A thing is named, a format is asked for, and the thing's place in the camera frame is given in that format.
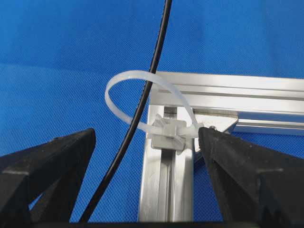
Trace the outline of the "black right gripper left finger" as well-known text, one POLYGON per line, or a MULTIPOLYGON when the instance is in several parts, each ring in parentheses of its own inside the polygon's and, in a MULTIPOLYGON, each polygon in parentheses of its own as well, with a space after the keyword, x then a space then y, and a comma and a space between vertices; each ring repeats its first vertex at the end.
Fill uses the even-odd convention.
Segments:
POLYGON ((1 223, 69 222, 95 143, 89 128, 1 156, 1 223))

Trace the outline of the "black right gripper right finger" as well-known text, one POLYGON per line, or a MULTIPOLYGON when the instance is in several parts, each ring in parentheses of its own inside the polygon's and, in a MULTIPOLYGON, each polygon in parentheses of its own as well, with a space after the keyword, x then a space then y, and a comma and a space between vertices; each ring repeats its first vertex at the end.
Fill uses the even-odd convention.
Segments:
POLYGON ((303 223, 303 159, 210 128, 198 133, 225 221, 303 223))

